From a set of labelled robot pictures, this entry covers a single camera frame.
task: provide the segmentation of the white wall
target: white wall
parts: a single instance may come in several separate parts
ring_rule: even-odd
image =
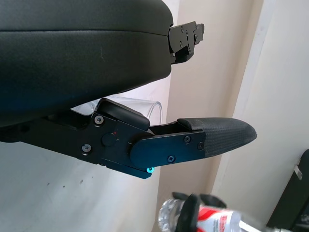
[[[230,152],[213,194],[267,222],[302,153],[309,148],[309,1],[279,0],[242,120],[251,144]]]

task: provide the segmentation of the black screw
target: black screw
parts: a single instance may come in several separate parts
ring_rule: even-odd
[[[184,141],[185,144],[188,144],[189,142],[191,142],[191,137],[190,136],[185,136],[183,141]]]
[[[168,163],[173,163],[175,161],[175,157],[174,156],[169,156],[168,157]]]
[[[198,150],[204,150],[204,143],[203,142],[199,142],[197,145]]]

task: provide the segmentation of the screw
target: screw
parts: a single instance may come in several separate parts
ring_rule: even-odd
[[[95,123],[100,125],[104,122],[104,118],[101,115],[95,117]]]
[[[155,168],[147,168],[147,170],[146,170],[146,171],[147,171],[148,173],[153,173],[153,172],[154,172],[154,170],[155,170]]]
[[[89,145],[89,144],[84,144],[84,145],[82,146],[82,151],[85,152],[85,153],[90,152],[90,151],[91,151],[91,145]]]
[[[191,142],[191,137],[190,136],[185,136],[183,141],[184,141],[185,144],[188,144],[189,142]]]
[[[197,145],[198,150],[204,150],[204,143],[203,142],[199,142]]]
[[[174,156],[169,156],[168,157],[168,163],[173,163],[175,161],[175,157]]]

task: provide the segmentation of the beige wall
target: beige wall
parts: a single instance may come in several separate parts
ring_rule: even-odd
[[[309,148],[309,1],[278,0],[240,119],[257,139],[232,151],[214,194],[267,222]]]
[[[239,58],[245,56],[242,50],[253,7],[253,0],[181,0],[178,25],[204,23],[205,33],[193,58],[173,66],[167,122],[184,117],[227,116],[231,88],[239,90],[241,84],[234,82],[241,73]],[[210,192],[215,177],[213,174],[209,179],[210,171],[219,162],[220,158],[209,158],[162,167],[157,211],[173,191]]]

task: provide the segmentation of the water bottle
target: water bottle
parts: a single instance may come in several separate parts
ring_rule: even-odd
[[[162,232],[175,232],[184,201],[169,199],[159,211],[158,223]],[[197,232],[290,232],[271,229],[241,212],[200,205]]]

